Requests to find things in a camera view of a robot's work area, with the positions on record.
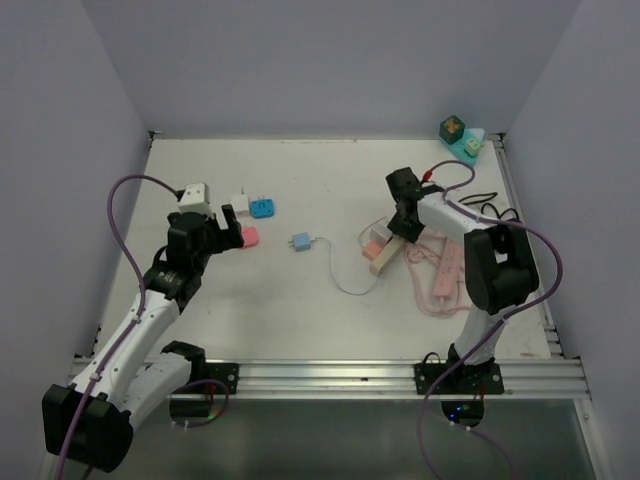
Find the pink adapter plug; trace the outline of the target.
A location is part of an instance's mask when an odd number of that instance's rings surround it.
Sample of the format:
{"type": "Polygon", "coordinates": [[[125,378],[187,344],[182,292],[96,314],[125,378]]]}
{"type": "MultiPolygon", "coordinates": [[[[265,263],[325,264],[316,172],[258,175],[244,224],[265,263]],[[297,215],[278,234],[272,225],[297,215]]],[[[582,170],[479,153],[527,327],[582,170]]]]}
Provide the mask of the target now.
{"type": "Polygon", "coordinates": [[[242,249],[256,247],[260,242],[260,236],[255,226],[247,226],[242,228],[243,246],[242,249]]]}

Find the white charger plug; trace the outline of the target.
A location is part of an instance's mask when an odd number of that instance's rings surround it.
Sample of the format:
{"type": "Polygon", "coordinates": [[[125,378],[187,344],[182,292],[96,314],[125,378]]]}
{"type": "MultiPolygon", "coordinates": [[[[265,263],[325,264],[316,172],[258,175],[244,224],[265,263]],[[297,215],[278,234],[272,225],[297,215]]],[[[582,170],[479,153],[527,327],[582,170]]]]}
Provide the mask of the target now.
{"type": "Polygon", "coordinates": [[[250,200],[244,189],[232,194],[230,203],[237,217],[248,218],[250,216],[250,200]]]}

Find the beige power strip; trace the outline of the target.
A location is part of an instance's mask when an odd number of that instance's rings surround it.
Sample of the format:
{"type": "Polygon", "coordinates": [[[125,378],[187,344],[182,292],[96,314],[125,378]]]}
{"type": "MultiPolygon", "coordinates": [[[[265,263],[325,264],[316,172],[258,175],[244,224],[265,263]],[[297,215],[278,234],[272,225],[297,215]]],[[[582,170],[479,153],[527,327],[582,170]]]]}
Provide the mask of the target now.
{"type": "Polygon", "coordinates": [[[371,261],[369,271],[376,277],[380,277],[383,271],[393,262],[396,256],[404,249],[405,240],[401,237],[393,237],[380,253],[371,261]]]}

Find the blue adapter plug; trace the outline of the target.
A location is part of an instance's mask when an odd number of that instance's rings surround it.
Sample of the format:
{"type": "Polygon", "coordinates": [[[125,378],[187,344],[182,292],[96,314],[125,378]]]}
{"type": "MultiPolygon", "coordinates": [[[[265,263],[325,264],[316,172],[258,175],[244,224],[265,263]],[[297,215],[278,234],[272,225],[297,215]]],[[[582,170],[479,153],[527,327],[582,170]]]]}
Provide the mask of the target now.
{"type": "Polygon", "coordinates": [[[260,198],[249,203],[249,212],[254,219],[271,218],[275,214],[275,203],[271,198],[260,198]]]}

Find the orange plug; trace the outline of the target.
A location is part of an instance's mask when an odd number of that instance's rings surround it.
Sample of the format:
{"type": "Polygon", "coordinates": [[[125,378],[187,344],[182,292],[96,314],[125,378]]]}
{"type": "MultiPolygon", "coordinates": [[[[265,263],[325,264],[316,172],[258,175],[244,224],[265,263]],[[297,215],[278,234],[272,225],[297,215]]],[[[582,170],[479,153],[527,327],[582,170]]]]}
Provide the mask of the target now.
{"type": "Polygon", "coordinates": [[[369,241],[362,249],[362,255],[373,262],[382,252],[383,247],[377,244],[375,241],[369,241]]]}

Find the pink power strip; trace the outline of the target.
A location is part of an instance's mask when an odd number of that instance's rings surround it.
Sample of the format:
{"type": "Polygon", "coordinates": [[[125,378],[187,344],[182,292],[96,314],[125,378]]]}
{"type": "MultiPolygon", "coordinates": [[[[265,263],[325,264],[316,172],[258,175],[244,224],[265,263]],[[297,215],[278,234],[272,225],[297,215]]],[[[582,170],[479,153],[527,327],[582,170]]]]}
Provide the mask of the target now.
{"type": "Polygon", "coordinates": [[[443,240],[440,251],[426,243],[407,244],[404,260],[412,281],[414,300],[419,311],[425,315],[450,317],[468,311],[464,303],[465,267],[462,248],[450,238],[432,235],[431,239],[443,240]],[[423,287],[418,267],[431,264],[435,270],[429,290],[423,287]]]}

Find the light blue usb charger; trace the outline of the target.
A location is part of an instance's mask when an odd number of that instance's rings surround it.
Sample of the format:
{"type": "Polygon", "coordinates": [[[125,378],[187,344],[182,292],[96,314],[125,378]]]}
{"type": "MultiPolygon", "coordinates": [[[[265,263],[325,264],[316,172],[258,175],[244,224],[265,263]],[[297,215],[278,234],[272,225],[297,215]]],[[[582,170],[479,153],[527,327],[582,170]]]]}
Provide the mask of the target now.
{"type": "Polygon", "coordinates": [[[304,252],[310,250],[313,246],[314,238],[308,232],[295,233],[288,241],[288,245],[294,252],[304,252]]]}

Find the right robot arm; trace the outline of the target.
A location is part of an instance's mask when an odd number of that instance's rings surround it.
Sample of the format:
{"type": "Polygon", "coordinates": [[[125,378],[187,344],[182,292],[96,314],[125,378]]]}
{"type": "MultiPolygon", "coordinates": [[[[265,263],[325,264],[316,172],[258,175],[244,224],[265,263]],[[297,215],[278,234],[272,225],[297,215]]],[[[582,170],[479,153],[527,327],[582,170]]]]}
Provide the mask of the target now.
{"type": "Polygon", "coordinates": [[[395,203],[388,224],[394,235],[415,243],[430,228],[462,248],[471,308],[452,344],[454,362],[446,367],[445,379],[454,391],[468,392],[481,380],[479,366],[494,359],[502,316],[539,287],[526,231],[519,223],[500,223],[449,200],[442,187],[422,182],[409,167],[387,175],[386,184],[395,203]]]}

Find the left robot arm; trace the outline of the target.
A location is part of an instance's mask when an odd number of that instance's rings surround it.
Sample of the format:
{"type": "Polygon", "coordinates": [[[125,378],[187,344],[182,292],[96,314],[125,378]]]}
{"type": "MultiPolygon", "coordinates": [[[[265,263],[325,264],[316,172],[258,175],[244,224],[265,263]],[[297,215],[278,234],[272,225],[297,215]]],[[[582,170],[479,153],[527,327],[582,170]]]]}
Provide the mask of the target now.
{"type": "Polygon", "coordinates": [[[127,455],[137,428],[179,390],[193,393],[211,382],[202,348],[173,341],[157,360],[151,349],[179,318],[202,285],[211,256],[244,244],[231,205],[214,215],[173,212],[167,244],[143,276],[127,316],[91,363],[68,385],[52,385],[42,399],[46,449],[109,473],[127,455]]]}

